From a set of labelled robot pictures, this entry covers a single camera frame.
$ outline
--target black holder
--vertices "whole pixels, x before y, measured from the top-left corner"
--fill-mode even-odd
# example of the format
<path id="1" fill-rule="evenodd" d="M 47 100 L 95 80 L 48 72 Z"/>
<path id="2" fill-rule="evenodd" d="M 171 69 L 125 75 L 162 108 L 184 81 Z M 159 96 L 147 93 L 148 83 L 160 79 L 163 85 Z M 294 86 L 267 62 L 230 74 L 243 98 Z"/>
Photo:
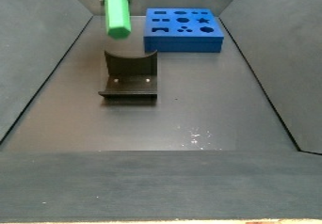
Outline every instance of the black holder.
<path id="1" fill-rule="evenodd" d="M 158 51 L 144 57 L 104 52 L 108 81 L 103 97 L 158 97 Z"/>

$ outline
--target blue block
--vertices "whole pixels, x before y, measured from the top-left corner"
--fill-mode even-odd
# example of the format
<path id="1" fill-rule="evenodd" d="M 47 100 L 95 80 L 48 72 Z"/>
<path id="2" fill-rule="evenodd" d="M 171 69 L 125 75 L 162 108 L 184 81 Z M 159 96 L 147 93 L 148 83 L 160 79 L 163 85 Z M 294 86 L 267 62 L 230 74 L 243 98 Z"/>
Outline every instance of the blue block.
<path id="1" fill-rule="evenodd" d="M 224 34 L 207 8 L 150 8 L 146 11 L 146 52 L 220 53 Z"/>

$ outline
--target green cylinder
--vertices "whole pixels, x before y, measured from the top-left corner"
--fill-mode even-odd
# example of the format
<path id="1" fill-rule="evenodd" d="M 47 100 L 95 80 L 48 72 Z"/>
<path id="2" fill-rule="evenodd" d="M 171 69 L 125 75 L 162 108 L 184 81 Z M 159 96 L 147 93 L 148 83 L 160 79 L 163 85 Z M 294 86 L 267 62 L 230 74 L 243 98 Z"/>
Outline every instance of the green cylinder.
<path id="1" fill-rule="evenodd" d="M 113 39 L 124 39 L 131 33 L 128 0 L 104 0 L 105 29 Z"/>

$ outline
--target circular hole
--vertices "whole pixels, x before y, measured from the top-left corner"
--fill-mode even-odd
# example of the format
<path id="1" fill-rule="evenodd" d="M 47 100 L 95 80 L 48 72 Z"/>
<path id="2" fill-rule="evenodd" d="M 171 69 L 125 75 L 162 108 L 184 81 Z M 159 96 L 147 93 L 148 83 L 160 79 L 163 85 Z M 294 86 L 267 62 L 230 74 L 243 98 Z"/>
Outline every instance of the circular hole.
<path id="1" fill-rule="evenodd" d="M 187 18 L 179 18 L 176 21 L 179 23 L 187 23 L 190 20 Z"/>
<path id="2" fill-rule="evenodd" d="M 211 27 L 207 27 L 207 26 L 202 27 L 200 30 L 206 33 L 210 33 L 210 32 L 214 31 L 214 29 Z"/>
<path id="3" fill-rule="evenodd" d="M 178 10 L 178 11 L 175 11 L 175 14 L 178 14 L 178 15 L 184 15 L 186 12 L 184 12 L 183 10 Z"/>

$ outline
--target gray bin floor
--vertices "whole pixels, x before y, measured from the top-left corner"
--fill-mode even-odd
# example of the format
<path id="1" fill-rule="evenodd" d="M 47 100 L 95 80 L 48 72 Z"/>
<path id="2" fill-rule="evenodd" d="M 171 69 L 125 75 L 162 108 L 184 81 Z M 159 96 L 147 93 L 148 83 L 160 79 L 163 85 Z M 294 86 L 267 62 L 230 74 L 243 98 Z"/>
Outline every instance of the gray bin floor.
<path id="1" fill-rule="evenodd" d="M 103 51 L 142 56 L 143 25 L 133 17 L 131 37 L 112 40 L 104 19 L 92 19 L 1 150 L 295 152 L 227 33 L 219 54 L 159 53 L 155 103 L 97 95 L 107 81 Z"/>

